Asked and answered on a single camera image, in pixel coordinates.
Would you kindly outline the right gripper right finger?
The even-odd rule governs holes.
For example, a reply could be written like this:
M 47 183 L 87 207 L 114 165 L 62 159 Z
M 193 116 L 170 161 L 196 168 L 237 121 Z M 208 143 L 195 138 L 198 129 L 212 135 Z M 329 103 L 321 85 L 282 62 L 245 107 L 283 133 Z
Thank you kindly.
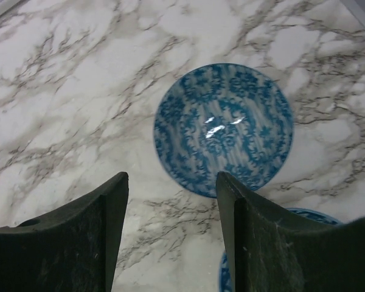
M 216 191 L 234 291 L 365 291 L 365 217 L 320 223 L 226 172 Z

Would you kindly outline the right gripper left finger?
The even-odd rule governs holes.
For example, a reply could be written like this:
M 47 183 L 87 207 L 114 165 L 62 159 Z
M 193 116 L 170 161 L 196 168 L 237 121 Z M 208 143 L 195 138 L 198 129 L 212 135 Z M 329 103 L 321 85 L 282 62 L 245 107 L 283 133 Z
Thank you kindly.
M 15 227 L 0 228 L 0 291 L 111 291 L 128 174 Z

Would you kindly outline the dark blue patterned bowl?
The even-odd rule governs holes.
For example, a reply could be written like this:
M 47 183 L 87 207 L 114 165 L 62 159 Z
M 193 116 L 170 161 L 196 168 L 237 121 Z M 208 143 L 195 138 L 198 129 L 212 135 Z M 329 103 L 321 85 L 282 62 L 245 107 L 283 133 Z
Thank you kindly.
M 328 224 L 328 225 L 339 225 L 342 224 L 336 218 L 333 218 L 327 214 L 323 214 L 321 212 L 305 209 L 305 208 L 298 208 L 298 207 L 291 207 L 287 208 L 288 211 L 298 214 L 302 217 L 307 219 L 317 221 L 320 223 Z M 227 260 L 226 251 L 223 252 L 220 260 L 220 267 L 218 273 L 218 291 L 219 292 L 232 292 L 232 283 L 231 283 L 231 274 L 229 271 L 229 265 Z

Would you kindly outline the light blue patterned bowl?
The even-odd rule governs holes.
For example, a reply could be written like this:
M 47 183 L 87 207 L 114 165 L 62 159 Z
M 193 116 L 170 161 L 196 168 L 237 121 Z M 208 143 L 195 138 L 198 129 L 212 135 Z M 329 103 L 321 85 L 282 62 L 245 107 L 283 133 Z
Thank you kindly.
M 209 198 L 219 172 L 251 190 L 267 185 L 287 160 L 293 134 L 293 111 L 277 83 L 234 63 L 205 65 L 174 82 L 153 128 L 165 172 Z

